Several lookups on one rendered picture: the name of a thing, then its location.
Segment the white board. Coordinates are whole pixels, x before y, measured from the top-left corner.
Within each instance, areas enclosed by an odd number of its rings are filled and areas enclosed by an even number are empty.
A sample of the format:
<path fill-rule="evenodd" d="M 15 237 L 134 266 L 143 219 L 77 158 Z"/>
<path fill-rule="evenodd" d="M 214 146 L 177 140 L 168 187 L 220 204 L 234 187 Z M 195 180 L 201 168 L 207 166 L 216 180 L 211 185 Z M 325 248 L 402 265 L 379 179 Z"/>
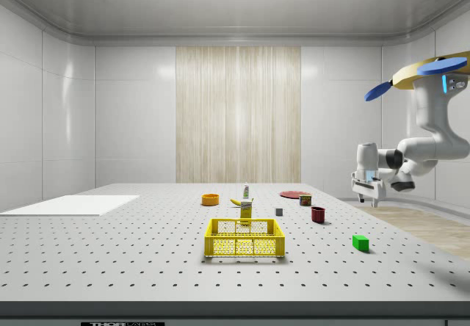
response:
<path fill-rule="evenodd" d="M 65 195 L 0 213 L 0 216 L 101 216 L 139 195 Z"/>

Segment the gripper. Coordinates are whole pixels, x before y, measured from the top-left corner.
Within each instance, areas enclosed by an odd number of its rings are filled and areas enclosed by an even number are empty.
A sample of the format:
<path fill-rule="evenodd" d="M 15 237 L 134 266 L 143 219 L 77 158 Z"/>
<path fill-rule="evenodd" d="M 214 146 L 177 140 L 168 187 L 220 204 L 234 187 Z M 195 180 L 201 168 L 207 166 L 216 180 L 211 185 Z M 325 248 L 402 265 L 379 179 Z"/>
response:
<path fill-rule="evenodd" d="M 371 206 L 378 207 L 378 203 L 386 197 L 386 187 L 382 179 L 373 177 L 371 181 L 361 180 L 356 177 L 357 172 L 352 173 L 352 190 L 358 195 L 360 203 L 365 198 L 371 198 Z"/>

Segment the yellow basket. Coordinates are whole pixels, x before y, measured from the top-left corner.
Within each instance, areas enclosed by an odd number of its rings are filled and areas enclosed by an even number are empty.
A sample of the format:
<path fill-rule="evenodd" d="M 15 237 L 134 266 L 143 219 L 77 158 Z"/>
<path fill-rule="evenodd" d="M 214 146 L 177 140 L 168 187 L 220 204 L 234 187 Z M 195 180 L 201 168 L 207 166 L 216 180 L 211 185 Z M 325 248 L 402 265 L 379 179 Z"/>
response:
<path fill-rule="evenodd" d="M 285 256 L 285 235 L 275 219 L 212 218 L 205 256 Z"/>

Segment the yellow white box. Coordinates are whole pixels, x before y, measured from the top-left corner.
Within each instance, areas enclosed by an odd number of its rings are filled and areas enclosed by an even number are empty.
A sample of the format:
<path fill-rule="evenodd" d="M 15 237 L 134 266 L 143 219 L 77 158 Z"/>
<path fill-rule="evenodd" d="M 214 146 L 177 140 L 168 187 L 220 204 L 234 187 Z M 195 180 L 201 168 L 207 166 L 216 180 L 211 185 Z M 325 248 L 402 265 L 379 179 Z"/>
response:
<path fill-rule="evenodd" d="M 240 203 L 240 219 L 241 224 L 248 226 L 252 217 L 252 201 L 243 200 Z"/>

